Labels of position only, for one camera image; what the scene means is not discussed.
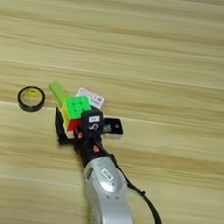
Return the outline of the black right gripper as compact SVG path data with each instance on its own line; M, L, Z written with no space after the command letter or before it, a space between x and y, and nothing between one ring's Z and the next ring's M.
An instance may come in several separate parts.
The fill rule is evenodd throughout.
M57 137L59 143L63 145L74 145L75 150L78 154L81 155L81 160L84 165L87 165L91 160L95 158L99 158L102 156L103 151L101 149L102 142L101 142L101 135L97 132L77 130L75 131L75 138L70 139L67 136L67 133L64 130L63 125L63 117L59 110L56 109L55 112L55 128L57 132ZM103 133L109 134L112 131L111 127L104 126L102 130Z

